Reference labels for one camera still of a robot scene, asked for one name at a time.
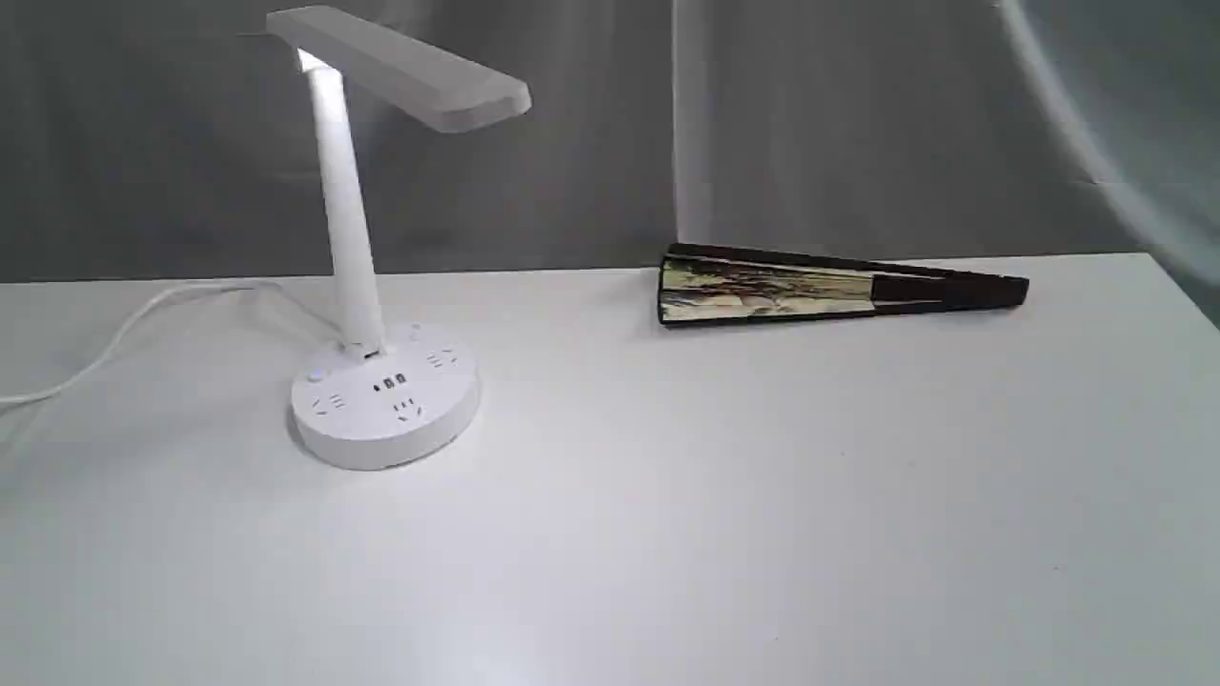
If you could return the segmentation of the white desk lamp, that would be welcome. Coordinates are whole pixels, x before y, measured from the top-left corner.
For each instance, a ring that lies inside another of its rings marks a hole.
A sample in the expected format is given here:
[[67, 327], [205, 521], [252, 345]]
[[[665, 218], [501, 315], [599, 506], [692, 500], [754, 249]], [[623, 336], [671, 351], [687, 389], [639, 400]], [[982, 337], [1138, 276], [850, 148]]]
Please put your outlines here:
[[448, 327], [384, 319], [345, 84], [449, 134], [518, 117], [532, 95], [514, 74], [332, 6], [270, 12], [265, 26], [296, 51], [307, 81], [338, 305], [338, 338], [292, 383], [292, 417], [318, 460], [384, 472], [464, 435], [482, 381], [475, 353]]

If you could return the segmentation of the painted folding paper fan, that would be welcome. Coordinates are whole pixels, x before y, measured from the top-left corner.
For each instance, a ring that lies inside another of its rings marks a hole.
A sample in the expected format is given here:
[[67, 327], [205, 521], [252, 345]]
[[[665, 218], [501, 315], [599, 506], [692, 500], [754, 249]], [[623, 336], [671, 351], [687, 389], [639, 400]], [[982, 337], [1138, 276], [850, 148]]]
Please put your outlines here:
[[1020, 276], [810, 253], [672, 243], [658, 270], [658, 321], [667, 330], [870, 319], [1021, 308]]

